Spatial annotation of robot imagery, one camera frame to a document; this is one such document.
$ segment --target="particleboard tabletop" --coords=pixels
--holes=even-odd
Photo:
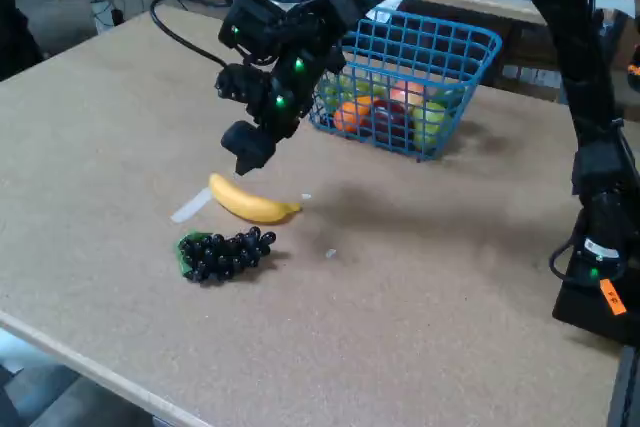
[[[161,16],[236,59],[219,21]],[[258,273],[201,288],[174,243],[248,227],[215,202],[169,220],[233,171],[217,72],[145,15],[0,84],[0,325],[176,425],[604,424],[618,347],[551,317],[564,106],[478,88],[423,164],[305,122],[240,181],[303,212]]]

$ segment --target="plastic fruit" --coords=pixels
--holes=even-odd
[[[405,109],[411,113],[416,108],[421,108],[424,105],[428,95],[424,85],[418,84],[417,82],[399,80],[393,89],[391,89],[390,97],[391,100],[395,100],[405,106]]]
[[[447,112],[451,117],[455,116],[457,108],[462,103],[466,89],[438,89],[430,98],[430,102],[447,107]]]
[[[328,114],[333,114],[340,102],[353,101],[354,97],[386,97],[387,88],[380,74],[367,73],[365,77],[338,75],[326,77],[318,85],[320,97],[324,100],[324,108]]]
[[[445,125],[446,107],[436,102],[428,102],[424,109],[413,110],[413,143],[417,150],[424,150],[436,142],[436,136]]]
[[[211,174],[209,188],[225,209],[245,220],[274,223],[298,212],[300,204],[276,202],[249,194],[219,174]]]
[[[376,100],[373,111],[362,125],[361,132],[371,133],[375,127],[375,139],[385,145],[408,147],[411,142],[413,120],[404,106],[392,100]]]
[[[355,102],[344,102],[333,114],[333,125],[342,132],[356,133],[371,112],[374,98],[369,95],[357,97]]]

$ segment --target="green led light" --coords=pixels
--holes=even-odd
[[[304,71],[304,62],[302,61],[302,59],[298,58],[296,59],[296,72],[303,72]]]

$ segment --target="banana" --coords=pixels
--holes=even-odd
[[[245,220],[274,223],[298,212],[300,204],[283,203],[258,197],[241,190],[220,174],[211,174],[209,188],[225,209]]]

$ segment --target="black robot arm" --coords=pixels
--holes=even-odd
[[[236,155],[236,171],[244,174],[263,167],[276,144],[295,133],[312,107],[323,72],[339,73],[345,65],[340,39],[383,0],[275,0],[296,3],[286,12],[274,0],[227,1],[230,10],[219,39],[237,49],[244,62],[224,66],[217,87],[221,97],[247,104],[256,125],[236,122],[222,145]],[[583,206],[570,239],[550,260],[563,289],[573,296],[568,309],[559,297],[554,315],[640,345],[640,323],[630,323],[638,320],[612,317],[597,288],[602,279],[627,286],[637,272],[631,260],[640,237],[640,182],[599,48],[593,0],[532,1],[557,49],[577,136],[572,183]],[[259,68],[270,64],[271,71]],[[555,261],[568,249],[565,274]]]

